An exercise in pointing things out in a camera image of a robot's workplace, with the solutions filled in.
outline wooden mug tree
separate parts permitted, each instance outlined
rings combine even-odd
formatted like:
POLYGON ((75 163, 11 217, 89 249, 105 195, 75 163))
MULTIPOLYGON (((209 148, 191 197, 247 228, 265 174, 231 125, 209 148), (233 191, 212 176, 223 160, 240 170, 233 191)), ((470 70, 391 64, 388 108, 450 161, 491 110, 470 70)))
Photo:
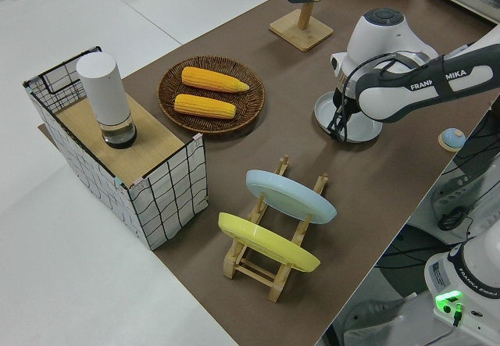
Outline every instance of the wooden mug tree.
POLYGON ((270 29, 303 52, 318 45, 334 32, 326 24, 311 16, 314 2, 302 4, 286 16, 272 22, 270 29))

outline franka emika robot arm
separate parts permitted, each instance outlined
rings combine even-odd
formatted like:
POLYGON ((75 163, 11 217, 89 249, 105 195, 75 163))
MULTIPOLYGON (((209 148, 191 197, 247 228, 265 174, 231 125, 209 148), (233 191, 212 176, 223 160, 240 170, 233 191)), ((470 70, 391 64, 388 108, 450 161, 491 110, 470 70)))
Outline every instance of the franka emika robot arm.
POLYGON ((338 85, 328 130, 341 141, 353 141, 348 122, 356 113, 392 123, 415 109, 500 87, 500 27, 472 45, 438 55, 400 12, 375 9, 359 19, 347 52, 330 60, 338 85))
MULTIPOLYGON (((500 26, 439 56, 401 13, 376 9, 361 17, 347 52, 330 60, 339 84, 328 130, 340 140, 365 141, 373 134, 349 139, 356 128, 349 124, 360 121, 351 118, 356 114, 365 122, 395 122, 415 109, 500 87, 500 26)), ((484 344, 500 345, 500 221, 431 257, 424 276, 438 318, 484 344)))

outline white cylindrical speaker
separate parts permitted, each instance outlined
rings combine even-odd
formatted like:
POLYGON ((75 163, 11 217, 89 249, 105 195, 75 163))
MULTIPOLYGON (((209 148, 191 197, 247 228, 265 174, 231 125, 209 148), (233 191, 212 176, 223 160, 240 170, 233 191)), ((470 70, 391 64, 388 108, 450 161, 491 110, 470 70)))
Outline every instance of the white cylindrical speaker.
POLYGON ((104 141, 113 148, 127 148, 137 131, 116 60, 108 53, 92 52, 77 62, 84 86, 104 141))

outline light blue plate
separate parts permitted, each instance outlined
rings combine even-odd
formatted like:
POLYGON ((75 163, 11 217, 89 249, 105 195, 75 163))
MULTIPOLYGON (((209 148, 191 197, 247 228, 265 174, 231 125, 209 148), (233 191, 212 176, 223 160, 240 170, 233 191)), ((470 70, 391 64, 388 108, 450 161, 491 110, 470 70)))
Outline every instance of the light blue plate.
POLYGON ((310 188, 275 173, 263 170, 247 172, 247 188, 255 196, 264 195, 264 202, 296 219, 311 223, 329 223, 337 215, 335 207, 310 188))

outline white cylinder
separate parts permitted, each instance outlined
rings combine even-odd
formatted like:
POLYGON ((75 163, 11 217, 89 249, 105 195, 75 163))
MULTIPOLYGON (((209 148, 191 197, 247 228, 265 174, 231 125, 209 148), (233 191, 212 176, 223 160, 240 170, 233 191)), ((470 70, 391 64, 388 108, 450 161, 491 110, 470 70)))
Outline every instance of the white cylinder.
POLYGON ((104 141, 113 148, 130 147, 137 130, 115 59, 107 53, 89 53, 78 60, 77 73, 104 141))
POLYGON ((77 73, 99 123, 118 125, 129 117, 122 78, 111 55, 103 52, 84 55, 77 62, 77 73))
POLYGON ((468 241, 463 255, 467 268, 478 280, 500 287, 500 221, 468 241))

